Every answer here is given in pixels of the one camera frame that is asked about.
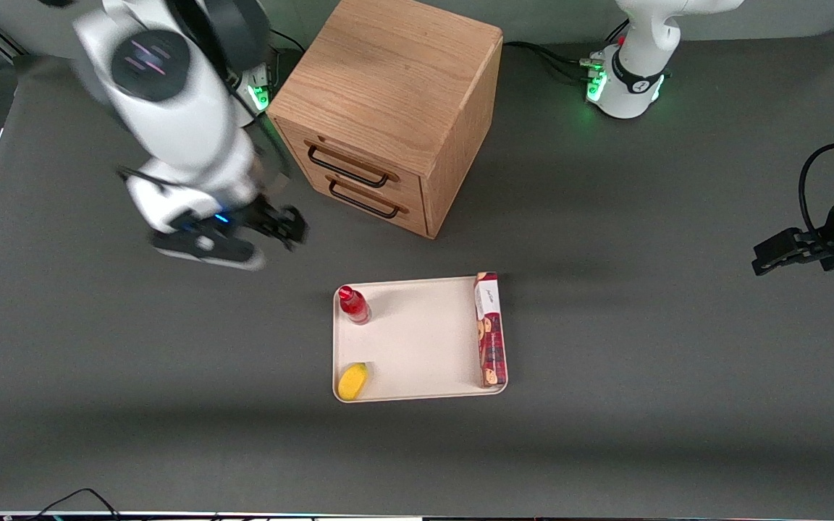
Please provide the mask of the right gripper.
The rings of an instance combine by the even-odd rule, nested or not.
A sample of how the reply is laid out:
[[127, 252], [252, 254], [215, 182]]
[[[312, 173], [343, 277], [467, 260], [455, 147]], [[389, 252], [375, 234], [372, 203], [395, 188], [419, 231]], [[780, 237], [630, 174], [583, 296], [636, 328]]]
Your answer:
[[303, 245], [308, 237], [307, 221], [297, 208], [275, 208], [265, 195], [231, 208], [200, 194], [171, 214], [172, 241], [238, 241], [236, 234], [242, 229], [279, 240], [289, 251]]

